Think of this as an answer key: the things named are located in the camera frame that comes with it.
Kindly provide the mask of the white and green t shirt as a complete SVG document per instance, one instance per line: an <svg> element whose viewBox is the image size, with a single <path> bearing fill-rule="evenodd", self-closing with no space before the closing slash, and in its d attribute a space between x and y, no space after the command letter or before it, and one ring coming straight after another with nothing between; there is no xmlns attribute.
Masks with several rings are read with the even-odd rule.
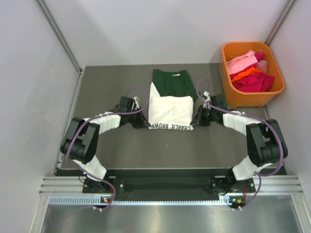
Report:
<svg viewBox="0 0 311 233"><path fill-rule="evenodd" d="M197 99L186 70L153 70L148 109L149 129L192 131L190 123Z"/></svg>

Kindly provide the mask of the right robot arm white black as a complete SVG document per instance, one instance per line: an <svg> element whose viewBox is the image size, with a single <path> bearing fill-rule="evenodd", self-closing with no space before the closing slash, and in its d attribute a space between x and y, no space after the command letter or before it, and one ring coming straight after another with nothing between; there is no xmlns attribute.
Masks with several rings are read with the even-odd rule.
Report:
<svg viewBox="0 0 311 233"><path fill-rule="evenodd" d="M233 129L246 137L247 156L225 175L220 187L227 192L238 192L252 176L263 168L288 156L288 148L279 124L274 119L253 118L243 112L229 110L224 95L211 96L204 92L204 103L190 123L192 126L210 126L212 122Z"/></svg>

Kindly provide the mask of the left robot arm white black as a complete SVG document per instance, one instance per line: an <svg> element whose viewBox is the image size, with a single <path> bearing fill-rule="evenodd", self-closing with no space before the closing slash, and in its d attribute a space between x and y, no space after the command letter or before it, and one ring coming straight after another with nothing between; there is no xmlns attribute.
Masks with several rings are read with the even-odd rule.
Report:
<svg viewBox="0 0 311 233"><path fill-rule="evenodd" d="M119 104L111 111L92 118L75 117L71 120L60 151L83 171L86 175L84 185L92 192L113 191L107 170L96 156L99 136L128 123L135 129L151 127L137 98L126 96L121 97Z"/></svg>

